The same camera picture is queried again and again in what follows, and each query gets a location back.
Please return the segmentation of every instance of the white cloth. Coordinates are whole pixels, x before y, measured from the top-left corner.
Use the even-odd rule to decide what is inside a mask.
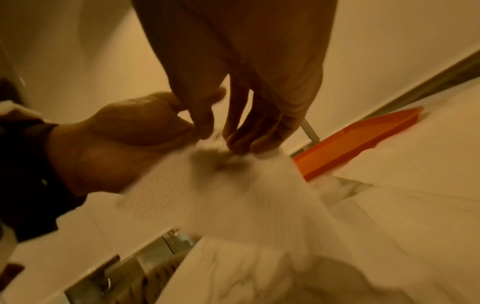
[[[200,235],[340,260],[376,286],[430,277],[380,231],[358,231],[355,218],[353,224],[335,219],[281,152],[257,159],[200,145],[172,153],[129,189],[119,206],[135,217]]]

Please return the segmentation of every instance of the textured paper towel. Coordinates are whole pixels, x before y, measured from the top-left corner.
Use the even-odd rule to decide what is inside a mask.
[[[163,159],[119,206],[200,235],[341,260],[383,286],[427,276],[383,236],[337,221],[281,152],[257,159],[218,142],[189,147]]]

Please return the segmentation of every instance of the dark sleeve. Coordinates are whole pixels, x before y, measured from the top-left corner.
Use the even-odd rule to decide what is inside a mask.
[[[57,218],[86,198],[70,192],[45,154],[55,126],[41,120],[0,124],[0,221],[18,241],[57,230]]]

